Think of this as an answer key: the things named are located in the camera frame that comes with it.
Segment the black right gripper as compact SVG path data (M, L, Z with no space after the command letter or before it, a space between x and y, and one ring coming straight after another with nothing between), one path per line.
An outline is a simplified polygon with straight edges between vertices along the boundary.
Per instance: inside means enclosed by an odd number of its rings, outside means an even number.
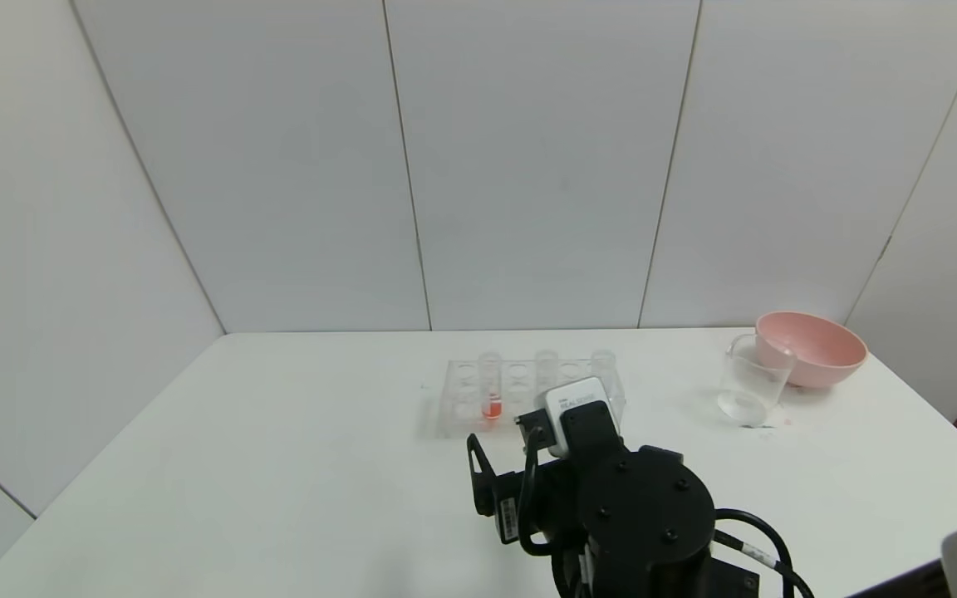
M466 438L470 482L475 511L483 517L495 517L503 544L519 541L519 499L524 473L495 474L478 435ZM529 533L541 533L553 545L572 545L581 541L581 523L577 517L577 471L566 459L537 466L536 483L531 486L528 503Z

